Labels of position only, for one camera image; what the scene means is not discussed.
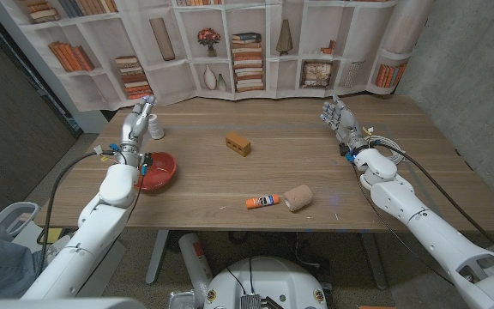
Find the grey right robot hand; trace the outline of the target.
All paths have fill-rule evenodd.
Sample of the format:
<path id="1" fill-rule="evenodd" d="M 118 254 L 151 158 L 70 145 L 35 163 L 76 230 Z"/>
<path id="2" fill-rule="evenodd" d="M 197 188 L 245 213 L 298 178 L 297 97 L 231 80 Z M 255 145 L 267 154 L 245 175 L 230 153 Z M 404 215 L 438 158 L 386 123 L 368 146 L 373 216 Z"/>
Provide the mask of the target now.
<path id="1" fill-rule="evenodd" d="M 356 155 L 369 147 L 369 142 L 364 139 L 361 126 L 352 111 L 335 94 L 333 102 L 323 102 L 320 118 L 335 133 L 341 156 Z"/>

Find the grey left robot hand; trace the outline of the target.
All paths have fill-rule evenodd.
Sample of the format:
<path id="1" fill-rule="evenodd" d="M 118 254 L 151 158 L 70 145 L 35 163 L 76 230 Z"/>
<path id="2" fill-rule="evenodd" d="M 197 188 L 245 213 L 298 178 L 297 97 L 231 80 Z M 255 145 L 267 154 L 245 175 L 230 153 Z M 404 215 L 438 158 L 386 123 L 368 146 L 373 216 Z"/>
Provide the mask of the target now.
<path id="1" fill-rule="evenodd" d="M 132 112 L 125 118 L 121 130 L 120 151 L 124 156 L 123 164 L 138 167 L 142 139 L 148 130 L 148 117 L 156 99 L 154 96 L 144 96 L 142 101 L 135 104 Z"/>

